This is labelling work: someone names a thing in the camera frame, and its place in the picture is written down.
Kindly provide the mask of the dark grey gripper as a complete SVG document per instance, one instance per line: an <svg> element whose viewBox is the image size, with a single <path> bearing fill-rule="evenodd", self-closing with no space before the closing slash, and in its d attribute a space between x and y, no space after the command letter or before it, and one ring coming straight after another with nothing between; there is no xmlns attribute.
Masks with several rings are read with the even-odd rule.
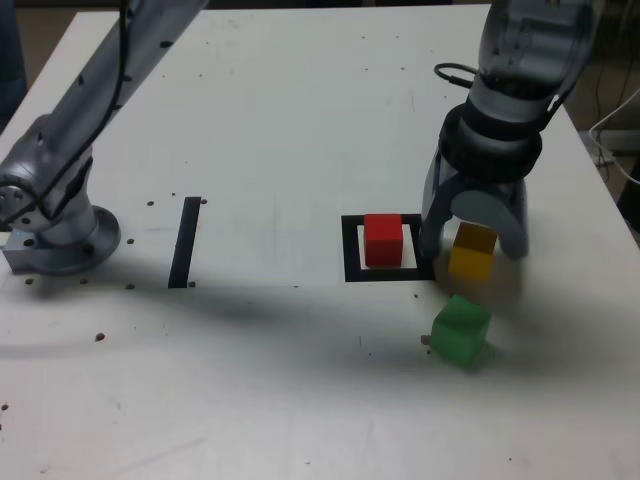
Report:
<svg viewBox="0 0 640 480"><path fill-rule="evenodd" d="M437 149L424 183L422 199L420 251L425 258L435 259L440 254L443 228L453 215L491 229L509 259L527 256L525 182L493 183L464 175Z"/></svg>

